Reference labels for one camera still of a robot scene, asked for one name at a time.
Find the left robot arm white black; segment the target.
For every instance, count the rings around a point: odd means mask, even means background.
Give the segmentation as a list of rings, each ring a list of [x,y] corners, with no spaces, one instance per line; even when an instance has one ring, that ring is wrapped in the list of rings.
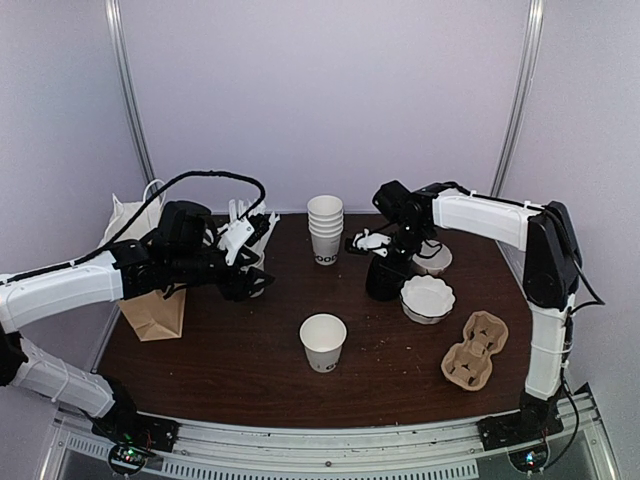
[[[1,383],[30,389],[71,404],[123,444],[144,433],[126,397],[100,375],[83,371],[36,347],[20,330],[26,325],[85,305],[130,300],[162,291],[215,285],[223,298],[244,300],[270,286],[272,275],[253,267],[248,248],[228,254],[215,246],[161,246],[137,240],[118,242],[82,263],[60,264],[1,281]]]

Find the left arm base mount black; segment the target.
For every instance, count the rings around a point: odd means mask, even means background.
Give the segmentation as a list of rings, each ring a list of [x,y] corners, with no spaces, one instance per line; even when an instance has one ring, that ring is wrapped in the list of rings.
[[[174,420],[139,413],[129,398],[116,399],[102,417],[87,418],[94,434],[143,451],[171,452],[179,431]]]

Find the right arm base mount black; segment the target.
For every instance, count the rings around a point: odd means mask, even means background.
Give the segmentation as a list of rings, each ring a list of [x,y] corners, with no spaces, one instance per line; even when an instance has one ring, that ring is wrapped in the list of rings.
[[[558,397],[541,400],[522,393],[519,408],[512,413],[487,416],[476,423],[485,451],[541,440],[543,435],[563,431],[557,417]]]

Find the single white paper cup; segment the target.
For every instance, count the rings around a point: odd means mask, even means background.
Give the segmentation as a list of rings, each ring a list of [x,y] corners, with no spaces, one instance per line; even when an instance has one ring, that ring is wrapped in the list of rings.
[[[304,320],[299,339],[312,370],[326,374],[338,365],[342,347],[347,338],[347,327],[337,316],[314,314]]]

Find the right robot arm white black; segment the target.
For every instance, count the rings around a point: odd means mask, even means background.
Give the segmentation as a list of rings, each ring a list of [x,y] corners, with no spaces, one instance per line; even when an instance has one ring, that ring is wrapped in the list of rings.
[[[567,324],[580,283],[582,258],[566,206],[492,198],[455,182],[411,191],[397,180],[383,184],[372,203],[397,228],[371,249],[365,288],[378,301],[399,296],[412,256],[440,229],[478,235],[523,253],[522,287],[532,315],[532,346],[521,396],[525,410],[514,417],[512,430],[519,440],[535,440],[551,424],[543,404],[560,390],[562,363],[568,356]]]

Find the stack of white paper cups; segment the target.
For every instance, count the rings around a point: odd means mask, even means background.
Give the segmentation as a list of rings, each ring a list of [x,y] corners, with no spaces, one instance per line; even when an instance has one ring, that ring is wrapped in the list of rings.
[[[344,229],[344,207],[340,198],[319,195],[307,203],[308,229],[314,261],[322,266],[337,261]]]

